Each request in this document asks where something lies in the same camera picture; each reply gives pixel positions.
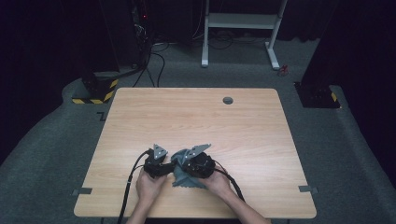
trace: gray carpet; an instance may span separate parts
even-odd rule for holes
[[[276,41],[277,58],[289,66],[285,77],[272,70],[262,42],[209,49],[208,68],[200,66],[201,48],[170,45],[158,52],[166,61],[160,87],[276,89],[308,184],[319,191],[313,195],[318,215],[290,223],[396,223],[395,189],[364,141],[341,88],[332,86],[340,109],[303,108],[300,103],[293,82],[302,79],[317,43]],[[226,43],[211,41],[211,45],[220,48]],[[148,68],[155,81],[161,66],[161,58],[152,55]],[[136,79],[137,75],[124,77],[117,88],[131,87]],[[0,223],[101,222],[98,217],[76,217],[77,197],[71,193],[83,183],[104,126],[97,112],[107,113],[111,102],[74,105],[71,96],[78,83],[64,88],[64,103],[39,121],[0,167]],[[151,86],[148,73],[136,86]],[[105,223],[116,220],[106,218]]]

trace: yellow and black tape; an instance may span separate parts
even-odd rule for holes
[[[337,102],[337,96],[334,94],[334,92],[332,92],[332,100]]]
[[[116,89],[116,86],[118,84],[118,80],[113,80],[108,89],[106,89],[104,92],[101,93],[101,97],[73,97],[72,101],[75,104],[78,105],[84,105],[84,104],[95,104],[95,105],[100,105],[100,104],[105,104],[108,103],[108,101],[111,99],[111,97],[114,94],[114,90]]]

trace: metal bracket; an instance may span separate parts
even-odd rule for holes
[[[79,194],[91,194],[92,189],[81,188],[81,189],[73,189],[72,196],[78,196]]]
[[[299,186],[300,192],[311,192],[312,195],[319,193],[318,188],[311,186]]]
[[[166,154],[168,154],[166,149],[154,144],[154,160],[158,160],[159,158],[166,156]]]
[[[190,149],[189,154],[186,155],[186,160],[189,160],[191,158],[194,158],[196,156],[198,156],[199,154],[201,154],[203,151],[205,151],[206,149],[208,149],[210,146],[210,144],[205,144],[205,145],[200,145],[200,146],[195,146],[192,149]]]

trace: black curtain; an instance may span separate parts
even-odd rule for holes
[[[64,43],[59,1],[2,1],[0,22],[2,163],[20,139],[62,103],[62,89],[79,75]]]
[[[277,39],[301,41],[321,38],[338,0],[289,0]]]
[[[339,1],[302,81],[317,88],[342,87],[361,133],[394,187],[395,11],[394,0]]]

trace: wrist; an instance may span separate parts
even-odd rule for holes
[[[137,201],[136,207],[138,206],[141,208],[150,208],[153,203],[154,203],[154,200],[140,198]]]
[[[226,201],[227,199],[230,199],[230,198],[236,196],[236,194],[231,189],[226,189],[226,190],[222,190],[221,192],[219,192],[218,196],[223,201]]]

